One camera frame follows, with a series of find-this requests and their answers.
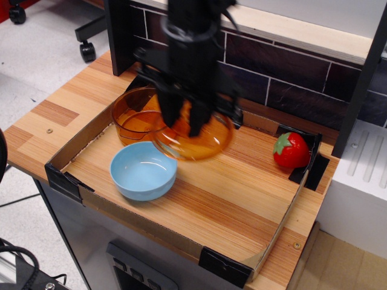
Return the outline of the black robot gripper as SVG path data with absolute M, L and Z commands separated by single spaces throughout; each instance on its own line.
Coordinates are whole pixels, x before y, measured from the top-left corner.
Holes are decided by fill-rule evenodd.
M 187 100 L 192 106 L 190 138 L 199 136 L 214 112 L 240 127 L 243 122 L 238 105 L 241 89 L 218 63 L 224 51 L 220 44 L 221 32 L 167 38 L 165 50 L 137 48 L 134 51 L 134 57 L 141 63 L 139 76 L 157 89 L 165 125 L 175 124 Z

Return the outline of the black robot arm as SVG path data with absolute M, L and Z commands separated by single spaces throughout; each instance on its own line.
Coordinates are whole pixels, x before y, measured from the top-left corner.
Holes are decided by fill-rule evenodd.
M 236 128 L 243 122 L 238 106 L 240 87 L 218 63 L 223 48 L 218 43 L 221 17 L 231 18 L 235 1 L 168 1 L 161 28 L 166 51 L 135 51 L 141 63 L 138 74 L 151 82 L 158 94 L 164 123 L 172 127 L 184 101 L 191 104 L 189 136 L 197 137 L 214 112 L 229 117 Z

